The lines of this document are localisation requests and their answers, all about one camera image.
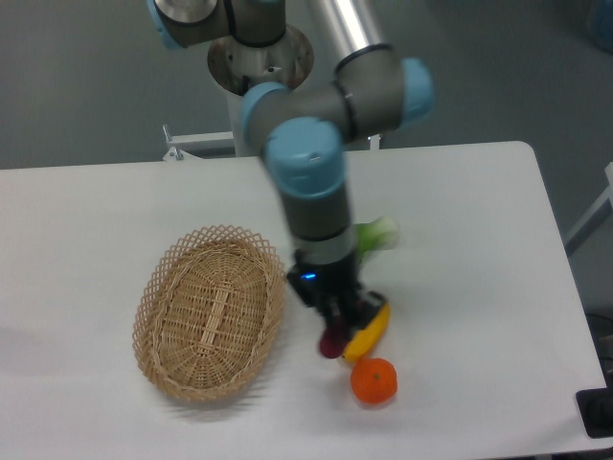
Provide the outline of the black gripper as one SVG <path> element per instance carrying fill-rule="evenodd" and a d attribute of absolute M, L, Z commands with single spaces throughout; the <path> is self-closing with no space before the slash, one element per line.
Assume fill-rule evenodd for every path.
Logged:
<path fill-rule="evenodd" d="M 364 330 L 386 304 L 381 293 L 363 289 L 355 249 L 329 264 L 312 264 L 301 249 L 293 256 L 286 279 L 300 300 L 324 318 L 332 338 L 345 338 L 346 326 L 352 326 L 353 334 Z"/>

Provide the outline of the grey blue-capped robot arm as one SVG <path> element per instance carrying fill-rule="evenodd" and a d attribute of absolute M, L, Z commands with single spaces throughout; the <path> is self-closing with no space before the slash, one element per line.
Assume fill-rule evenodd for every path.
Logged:
<path fill-rule="evenodd" d="M 400 58 L 367 1 L 316 1 L 337 55 L 333 81 L 313 89 L 288 85 L 294 56 L 282 1 L 151 1 L 149 13 L 170 47 L 230 38 L 228 57 L 242 98 L 240 134 L 262 161 L 282 203 L 294 246 L 287 278 L 329 331 L 350 339 L 380 310 L 380 295 L 358 279 L 344 147 L 405 127 L 434 102 L 428 69 Z"/>

